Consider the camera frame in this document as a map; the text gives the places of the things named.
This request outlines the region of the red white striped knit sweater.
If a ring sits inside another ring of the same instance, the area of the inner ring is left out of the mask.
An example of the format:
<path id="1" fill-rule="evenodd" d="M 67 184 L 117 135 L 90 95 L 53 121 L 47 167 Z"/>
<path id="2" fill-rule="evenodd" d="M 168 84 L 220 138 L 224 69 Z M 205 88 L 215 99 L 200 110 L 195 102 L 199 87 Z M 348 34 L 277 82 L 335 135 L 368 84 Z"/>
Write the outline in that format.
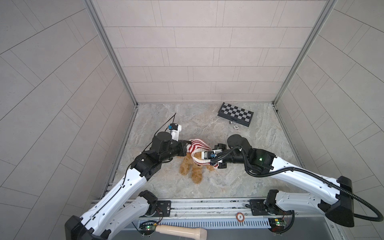
<path id="1" fill-rule="evenodd" d="M 211 165 L 210 160 L 204 159 L 204 152 L 211 150 L 211 147 L 201 139 L 189 140 L 187 142 L 187 155 L 185 156 L 183 163 L 218 168 L 218 163 Z"/>

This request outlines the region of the brown teddy bear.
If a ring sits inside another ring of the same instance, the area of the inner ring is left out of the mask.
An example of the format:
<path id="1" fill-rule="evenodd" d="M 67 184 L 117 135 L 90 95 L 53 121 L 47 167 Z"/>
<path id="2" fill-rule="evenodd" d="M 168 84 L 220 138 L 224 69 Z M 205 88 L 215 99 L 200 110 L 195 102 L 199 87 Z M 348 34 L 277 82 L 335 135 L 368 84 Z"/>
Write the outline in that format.
<path id="1" fill-rule="evenodd" d="M 182 176 L 187 176 L 191 172 L 191 179 L 192 181 L 198 185 L 202 182 L 203 180 L 203 170 L 206 168 L 208 171 L 212 172 L 215 170 L 215 168 L 211 165 L 198 165 L 191 153 L 187 153 L 187 155 L 184 157 L 180 168 L 179 168 L 179 173 Z"/>

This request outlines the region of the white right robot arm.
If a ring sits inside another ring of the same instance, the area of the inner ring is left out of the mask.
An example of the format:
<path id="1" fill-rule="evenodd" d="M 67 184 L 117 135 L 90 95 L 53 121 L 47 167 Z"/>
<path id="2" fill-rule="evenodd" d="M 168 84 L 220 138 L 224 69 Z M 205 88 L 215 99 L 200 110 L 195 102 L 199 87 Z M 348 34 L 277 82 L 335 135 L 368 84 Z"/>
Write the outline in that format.
<path id="1" fill-rule="evenodd" d="M 303 197 L 273 190 L 266 205 L 281 211 L 314 210 L 330 221 L 352 228 L 355 225 L 354 202 L 348 194 L 353 191 L 352 181 L 344 176 L 335 179 L 317 175 L 295 166 L 274 153 L 253 148 L 240 135 L 232 135 L 227 144 L 217 144 L 202 154 L 213 166 L 226 168 L 227 163 L 243 164 L 248 175 L 255 178 L 272 177 L 295 185 L 310 195 Z"/>

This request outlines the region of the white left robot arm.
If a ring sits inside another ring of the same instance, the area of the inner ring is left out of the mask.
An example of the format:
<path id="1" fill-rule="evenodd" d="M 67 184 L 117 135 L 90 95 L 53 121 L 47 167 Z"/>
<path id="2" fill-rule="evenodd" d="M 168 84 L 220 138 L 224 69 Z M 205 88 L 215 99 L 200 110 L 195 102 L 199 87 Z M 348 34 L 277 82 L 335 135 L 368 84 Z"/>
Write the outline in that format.
<path id="1" fill-rule="evenodd" d="M 163 163 L 187 154 L 189 141 L 176 133 L 160 132 L 151 147 L 129 165 L 124 177 L 81 217 L 72 216 L 65 223 L 67 240 L 111 240 L 137 218 L 156 212 L 157 197 L 143 191 L 128 206 L 126 201 L 160 169 Z"/>

